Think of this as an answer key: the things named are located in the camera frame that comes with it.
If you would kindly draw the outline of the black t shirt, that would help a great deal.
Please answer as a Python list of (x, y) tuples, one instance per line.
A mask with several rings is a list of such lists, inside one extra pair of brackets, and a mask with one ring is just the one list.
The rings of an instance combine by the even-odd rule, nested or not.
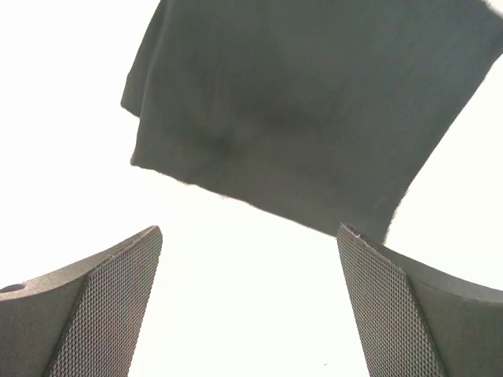
[(483, 1), (162, 1), (121, 99), (130, 162), (383, 241), (501, 53)]

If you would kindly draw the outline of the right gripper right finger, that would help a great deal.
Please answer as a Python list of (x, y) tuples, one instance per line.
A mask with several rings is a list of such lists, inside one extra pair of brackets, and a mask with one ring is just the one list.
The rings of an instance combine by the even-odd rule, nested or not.
[(502, 375), (502, 293), (342, 224), (340, 261), (371, 376)]

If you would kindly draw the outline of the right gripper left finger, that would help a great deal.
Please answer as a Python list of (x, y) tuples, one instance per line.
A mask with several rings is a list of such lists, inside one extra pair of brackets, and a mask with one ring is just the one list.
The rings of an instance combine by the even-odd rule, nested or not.
[(162, 249), (150, 226), (1, 289), (2, 377), (126, 377)]

